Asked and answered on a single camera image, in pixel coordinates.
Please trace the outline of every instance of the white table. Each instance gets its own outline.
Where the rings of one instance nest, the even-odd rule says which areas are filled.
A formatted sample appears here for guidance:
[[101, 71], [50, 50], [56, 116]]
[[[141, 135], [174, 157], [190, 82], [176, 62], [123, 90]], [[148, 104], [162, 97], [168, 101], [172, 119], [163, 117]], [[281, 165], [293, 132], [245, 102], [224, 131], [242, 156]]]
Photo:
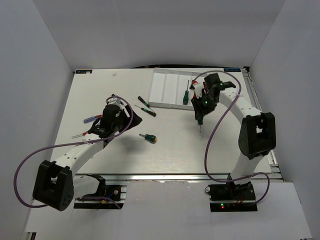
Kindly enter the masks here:
[[[191, 68], [184, 71], [204, 72], [211, 69]], [[234, 73], [242, 84], [242, 94], [249, 101], [245, 80], [241, 72]], [[153, 69], [94, 69], [91, 74], [75, 74], [56, 138], [56, 144], [72, 142], [71, 136], [86, 132], [91, 123], [83, 119], [101, 114], [105, 100], [111, 94], [125, 98], [143, 119], [140, 125], [115, 138], [103, 151], [90, 159], [78, 173], [96, 174], [196, 174], [204, 173], [204, 153], [208, 138], [220, 116], [226, 110], [218, 104], [216, 110], [203, 120], [199, 131], [194, 112], [190, 110], [154, 108], [154, 118], [134, 104], [143, 106], [137, 99], [149, 98]], [[222, 81], [233, 81], [223, 73]], [[229, 173], [240, 153], [238, 137], [240, 123], [229, 113], [214, 136], [208, 154], [211, 173]], [[151, 144], [139, 134], [152, 134], [157, 143]], [[56, 148], [52, 160], [71, 147]], [[265, 157], [256, 172], [270, 173]]]

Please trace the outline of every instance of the gray wall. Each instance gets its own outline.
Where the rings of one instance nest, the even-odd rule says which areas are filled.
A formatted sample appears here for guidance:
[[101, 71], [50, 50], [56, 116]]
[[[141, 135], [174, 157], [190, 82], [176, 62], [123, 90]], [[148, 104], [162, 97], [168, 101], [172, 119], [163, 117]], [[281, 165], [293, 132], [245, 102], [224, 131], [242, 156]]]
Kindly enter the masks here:
[[250, 66], [285, 0], [33, 0], [72, 69]]
[[[32, 0], [0, 0], [0, 239], [21, 239], [29, 209], [14, 195], [14, 171], [31, 151], [54, 142], [71, 81], [72, 71]], [[30, 159], [19, 175], [29, 203], [46, 156]]]
[[320, 240], [320, 1], [287, 0], [252, 67], [264, 111], [276, 117], [276, 157]]

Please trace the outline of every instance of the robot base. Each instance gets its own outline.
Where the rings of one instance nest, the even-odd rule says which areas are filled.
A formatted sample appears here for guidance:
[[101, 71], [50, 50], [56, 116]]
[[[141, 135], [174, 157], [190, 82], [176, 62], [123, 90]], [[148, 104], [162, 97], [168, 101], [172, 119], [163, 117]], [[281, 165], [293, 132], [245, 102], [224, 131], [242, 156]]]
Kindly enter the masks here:
[[256, 212], [257, 204], [254, 187], [249, 184], [245, 189], [231, 192], [226, 184], [209, 185], [210, 211], [214, 212]]

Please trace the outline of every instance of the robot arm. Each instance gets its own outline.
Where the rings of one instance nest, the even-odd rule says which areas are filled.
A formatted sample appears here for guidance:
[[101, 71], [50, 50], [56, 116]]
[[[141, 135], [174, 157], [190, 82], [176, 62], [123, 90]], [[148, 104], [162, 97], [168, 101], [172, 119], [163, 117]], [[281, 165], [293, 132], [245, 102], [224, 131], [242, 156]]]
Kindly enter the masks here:
[[[43, 161], [36, 176], [33, 198], [59, 211], [65, 210], [72, 199], [90, 193], [91, 196], [103, 197], [105, 180], [98, 175], [75, 178], [79, 169], [96, 153], [104, 149], [115, 133], [122, 132], [132, 118], [131, 109], [119, 99], [107, 101], [102, 117], [98, 118], [83, 137], [84, 144], [76, 145], [69, 152], [54, 161]], [[133, 118], [128, 129], [142, 119], [133, 111]]]
[[[230, 81], [222, 82], [218, 73], [209, 74], [204, 81], [193, 82], [190, 87], [194, 90], [191, 103], [198, 124], [202, 124], [205, 115], [214, 111], [217, 103], [229, 107], [237, 96], [236, 86]], [[261, 112], [242, 96], [239, 96], [230, 111], [241, 123], [241, 129], [238, 139], [240, 155], [228, 180], [251, 176], [261, 159], [276, 147], [275, 117], [272, 113]], [[250, 182], [250, 178], [236, 180], [232, 182], [231, 188], [243, 189]]]

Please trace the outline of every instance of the green screwdriver handle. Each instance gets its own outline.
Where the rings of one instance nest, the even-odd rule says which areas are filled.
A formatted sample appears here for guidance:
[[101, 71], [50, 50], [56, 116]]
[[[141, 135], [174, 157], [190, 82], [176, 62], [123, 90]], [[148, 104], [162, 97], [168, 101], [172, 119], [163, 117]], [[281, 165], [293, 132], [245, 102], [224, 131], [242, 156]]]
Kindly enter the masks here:
[[186, 91], [184, 92], [184, 97], [183, 97], [183, 100], [182, 100], [183, 105], [188, 105], [188, 102], [189, 102], [188, 87], [189, 87], [189, 80], [188, 80], [188, 84], [186, 85]]
[[138, 96], [138, 99], [139, 99], [139, 101], [142, 102], [147, 108], [150, 108], [150, 105], [149, 105], [148, 103], [146, 103], [146, 101], [143, 100], [142, 97]]
[[146, 134], [146, 135], [139, 134], [139, 135], [151, 143], [155, 143], [157, 141], [157, 137], [155, 135], [149, 135], [149, 134]]
[[146, 112], [147, 114], [150, 114], [152, 117], [156, 117], [157, 116], [157, 114], [155, 112], [153, 112], [153, 111], [149, 111], [149, 110], [147, 110], [147, 109], [145, 109], [143, 107], [141, 109], [142, 109], [142, 111]]
[[183, 105], [188, 105], [189, 102], [189, 91], [185, 91], [184, 97], [183, 97]]

